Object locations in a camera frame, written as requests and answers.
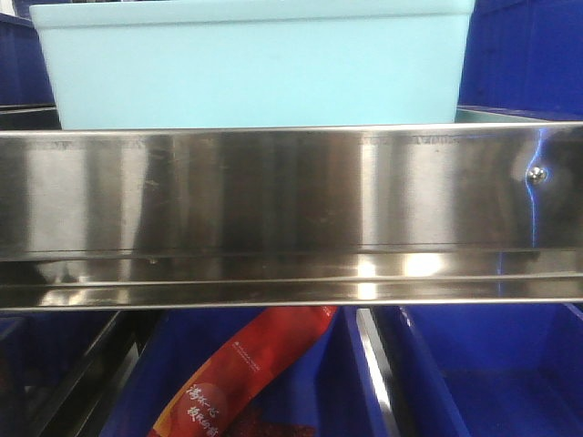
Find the blue plastic bin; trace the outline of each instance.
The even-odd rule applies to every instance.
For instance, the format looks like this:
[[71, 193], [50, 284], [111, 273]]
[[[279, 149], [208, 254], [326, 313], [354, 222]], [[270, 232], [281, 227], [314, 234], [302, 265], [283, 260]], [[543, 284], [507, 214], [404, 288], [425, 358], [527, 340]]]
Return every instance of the blue plastic bin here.
[[32, 23], [0, 14], [0, 106], [52, 102], [45, 60]]
[[26, 385], [57, 385], [111, 318], [111, 311], [4, 312], [23, 321], [22, 353]]
[[[166, 314], [101, 437], [144, 437], [184, 381], [258, 309], [173, 310]], [[316, 345], [255, 400], [262, 418], [315, 426], [319, 437], [388, 437], [356, 329], [341, 310]]]
[[24, 322], [0, 319], [0, 435], [25, 435], [25, 382], [22, 372]]
[[481, 0], [472, 16], [462, 105], [583, 116], [583, 2]]
[[451, 122], [474, 0], [34, 5], [63, 128]]
[[583, 317], [572, 305], [387, 307], [423, 437], [583, 435]]

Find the red snack package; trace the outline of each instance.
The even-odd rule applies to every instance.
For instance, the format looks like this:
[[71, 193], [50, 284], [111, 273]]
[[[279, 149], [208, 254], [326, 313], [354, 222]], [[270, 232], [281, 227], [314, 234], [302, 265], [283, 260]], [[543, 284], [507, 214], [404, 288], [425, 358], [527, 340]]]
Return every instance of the red snack package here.
[[335, 307], [268, 308], [182, 386], [148, 437], [218, 437], [277, 375], [327, 330]]

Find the shelving unit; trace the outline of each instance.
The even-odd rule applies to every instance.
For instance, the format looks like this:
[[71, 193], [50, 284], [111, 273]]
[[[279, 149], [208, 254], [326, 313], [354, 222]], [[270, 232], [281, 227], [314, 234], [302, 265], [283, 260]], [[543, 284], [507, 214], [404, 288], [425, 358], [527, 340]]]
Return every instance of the shelving unit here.
[[[55, 124], [51, 108], [30, 110]], [[2, 132], [0, 307], [583, 301], [583, 123], [502, 119]], [[141, 347], [156, 321], [144, 328], [140, 312], [106, 326], [35, 436], [64, 422], [98, 435], [138, 357], [137, 327]], [[373, 312], [358, 327], [384, 423], [412, 435]]]

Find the stainless steel shelf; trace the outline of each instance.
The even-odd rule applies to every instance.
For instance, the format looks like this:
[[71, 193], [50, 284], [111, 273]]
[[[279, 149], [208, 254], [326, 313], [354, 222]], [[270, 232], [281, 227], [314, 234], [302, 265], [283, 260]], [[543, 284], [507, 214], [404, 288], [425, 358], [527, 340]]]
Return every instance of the stainless steel shelf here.
[[0, 134], [0, 306], [583, 300], [583, 123]]

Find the screw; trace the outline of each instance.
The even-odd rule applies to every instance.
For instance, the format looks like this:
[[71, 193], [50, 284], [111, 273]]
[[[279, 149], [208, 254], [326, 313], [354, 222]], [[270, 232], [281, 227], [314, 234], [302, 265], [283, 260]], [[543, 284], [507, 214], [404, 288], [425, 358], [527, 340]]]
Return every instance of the screw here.
[[548, 171], [541, 167], [532, 167], [527, 172], [527, 179], [533, 185], [538, 185], [548, 178]]

